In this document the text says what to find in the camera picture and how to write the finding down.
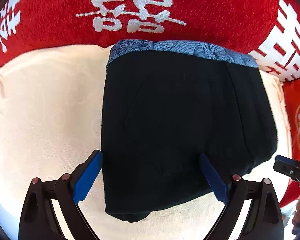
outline blue gripper pad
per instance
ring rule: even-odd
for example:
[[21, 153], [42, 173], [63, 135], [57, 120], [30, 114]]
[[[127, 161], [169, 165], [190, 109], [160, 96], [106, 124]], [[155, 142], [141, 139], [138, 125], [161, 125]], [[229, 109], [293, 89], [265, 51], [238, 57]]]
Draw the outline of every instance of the blue gripper pad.
[[99, 151], [88, 164], [77, 183], [74, 186], [73, 201], [77, 205], [85, 200], [93, 182], [96, 180], [103, 164], [103, 153]]
[[199, 162], [201, 171], [206, 177], [217, 200], [222, 201], [226, 205], [229, 200], [227, 196], [227, 185], [224, 183], [223, 179], [220, 177], [219, 173], [216, 171], [204, 153], [200, 154]]

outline human hand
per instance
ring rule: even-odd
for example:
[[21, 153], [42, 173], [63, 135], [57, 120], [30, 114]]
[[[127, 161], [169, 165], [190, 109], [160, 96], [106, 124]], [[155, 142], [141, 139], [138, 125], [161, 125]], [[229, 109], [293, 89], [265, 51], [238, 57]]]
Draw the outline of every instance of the human hand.
[[296, 212], [294, 213], [294, 218], [292, 220], [292, 224], [295, 226], [300, 223], [300, 199], [296, 206]]

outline beige cushion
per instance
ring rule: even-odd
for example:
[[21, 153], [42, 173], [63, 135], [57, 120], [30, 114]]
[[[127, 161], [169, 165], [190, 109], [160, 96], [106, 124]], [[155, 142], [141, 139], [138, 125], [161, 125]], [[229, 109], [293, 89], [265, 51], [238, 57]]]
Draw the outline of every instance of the beige cushion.
[[[110, 48], [73, 45], [25, 53], [0, 69], [0, 203], [19, 218], [30, 181], [54, 180], [100, 149], [101, 112]], [[278, 78], [261, 72], [278, 129], [278, 151], [291, 156], [290, 128]], [[245, 178], [270, 178], [279, 200], [288, 177], [273, 171], [273, 158]], [[223, 204], [212, 193], [137, 223], [105, 213], [102, 173], [83, 214], [101, 240], [202, 240]], [[72, 239], [59, 209], [61, 227]], [[238, 235], [235, 229], [232, 236]]]

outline red fabric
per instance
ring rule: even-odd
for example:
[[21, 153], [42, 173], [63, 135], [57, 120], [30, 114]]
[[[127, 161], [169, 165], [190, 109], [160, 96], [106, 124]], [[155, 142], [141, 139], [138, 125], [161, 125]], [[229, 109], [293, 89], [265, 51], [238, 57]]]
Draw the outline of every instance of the red fabric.
[[[131, 15], [139, 12], [134, 0], [108, 1], [103, 5], [106, 9], [117, 8], [121, 13], [115, 19], [120, 21], [122, 28], [118, 30], [96, 31], [94, 18], [114, 18], [114, 12], [95, 14], [86, 17], [76, 17], [76, 14], [96, 12], [99, 8], [91, 0], [20, 0], [15, 8], [9, 8], [8, 18], [3, 9], [0, 16], [0, 66], [21, 53], [47, 47], [69, 44], [97, 44], [103, 47], [116, 43], [121, 39], [161, 40], [198, 40], [207, 41], [226, 48], [249, 53], [253, 50], [263, 54], [258, 49], [268, 37], [275, 25], [278, 24], [279, 0], [166, 0], [165, 6], [147, 4], [145, 9], [152, 16]], [[300, 23], [300, 6], [295, 0], [283, 0], [290, 4], [297, 13]], [[11, 19], [20, 17], [20, 21], [12, 28]], [[170, 18], [182, 21], [186, 25], [165, 20]], [[159, 33], [144, 32], [141, 27], [136, 30], [136, 21], [161, 25]]]
[[[292, 82], [285, 82], [283, 92], [291, 129], [292, 158], [300, 161], [300, 78]], [[298, 199], [299, 196], [299, 183], [292, 181], [280, 202], [280, 206], [289, 204]]]

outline folded clothing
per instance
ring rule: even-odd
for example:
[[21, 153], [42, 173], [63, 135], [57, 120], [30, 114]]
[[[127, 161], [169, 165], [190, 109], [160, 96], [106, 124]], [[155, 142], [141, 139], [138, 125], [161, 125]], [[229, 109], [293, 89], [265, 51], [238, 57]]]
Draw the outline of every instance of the folded clothing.
[[121, 220], [210, 192], [202, 152], [225, 174], [244, 175], [277, 148], [257, 68], [134, 51], [109, 63], [103, 100], [106, 213]]

